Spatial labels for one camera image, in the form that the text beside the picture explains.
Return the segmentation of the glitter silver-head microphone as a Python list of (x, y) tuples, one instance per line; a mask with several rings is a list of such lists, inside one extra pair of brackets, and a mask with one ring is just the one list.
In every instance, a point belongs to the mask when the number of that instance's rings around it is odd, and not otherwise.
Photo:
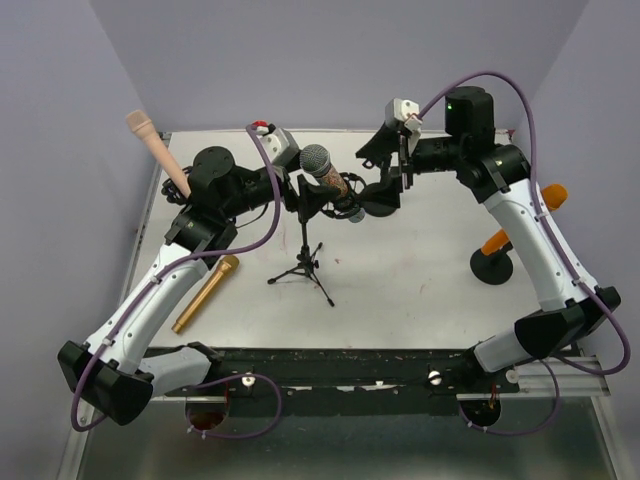
[(323, 214), (337, 220), (349, 220), (351, 223), (361, 222), (366, 215), (356, 195), (343, 176), (336, 170), (331, 161), (329, 151), (319, 144), (309, 144), (300, 152), (300, 166), (311, 175), (320, 186), (338, 191), (330, 201), (332, 210), (324, 209)]

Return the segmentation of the gold microphone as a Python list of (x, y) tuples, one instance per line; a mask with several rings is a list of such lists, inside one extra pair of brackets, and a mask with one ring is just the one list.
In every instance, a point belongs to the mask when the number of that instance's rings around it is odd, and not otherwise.
[(213, 273), (209, 276), (172, 325), (171, 330), (173, 333), (182, 334), (189, 328), (201, 311), (206, 307), (207, 303), (236, 272), (239, 264), (240, 261), (235, 255), (226, 255), (219, 260)]

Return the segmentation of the black round-base clip stand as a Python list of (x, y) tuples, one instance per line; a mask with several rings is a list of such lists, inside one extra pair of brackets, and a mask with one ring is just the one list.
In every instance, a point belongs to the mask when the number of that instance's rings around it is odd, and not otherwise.
[(385, 217), (400, 208), (400, 194), (402, 193), (401, 170), (392, 165), (391, 153), (374, 153), (361, 148), (356, 157), (362, 159), (365, 169), (379, 169), (380, 178), (377, 182), (367, 184), (357, 194), (360, 205), (373, 216)]

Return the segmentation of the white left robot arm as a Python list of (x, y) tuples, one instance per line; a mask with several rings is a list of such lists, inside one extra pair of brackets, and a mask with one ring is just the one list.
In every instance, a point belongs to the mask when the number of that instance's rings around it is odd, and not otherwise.
[(222, 372), (213, 351), (198, 343), (149, 357), (151, 340), (177, 304), (225, 255), (234, 253), (235, 219), (260, 205), (292, 205), (289, 174), (298, 169), (321, 183), (334, 167), (328, 150), (310, 144), (288, 160), (248, 170), (221, 146), (201, 150), (187, 174), (191, 194), (140, 283), (85, 342), (66, 342), (57, 360), (73, 393), (119, 425), (137, 418), (154, 397), (182, 387), (214, 393)]

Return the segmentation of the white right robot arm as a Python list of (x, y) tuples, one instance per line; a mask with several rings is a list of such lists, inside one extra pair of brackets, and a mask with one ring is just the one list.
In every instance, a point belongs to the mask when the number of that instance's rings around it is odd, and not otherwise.
[(394, 99), (386, 118), (356, 156), (378, 167), (379, 183), (364, 197), (393, 208), (415, 174), (453, 171), (505, 231), (532, 281), (539, 310), (469, 349), (460, 379), (480, 392), (497, 371), (545, 359), (595, 331), (621, 303), (614, 287), (601, 287), (571, 251), (541, 197), (532, 166), (514, 145), (495, 140), (494, 102), (483, 88), (462, 86), (445, 97), (445, 136), (424, 139), (417, 104)]

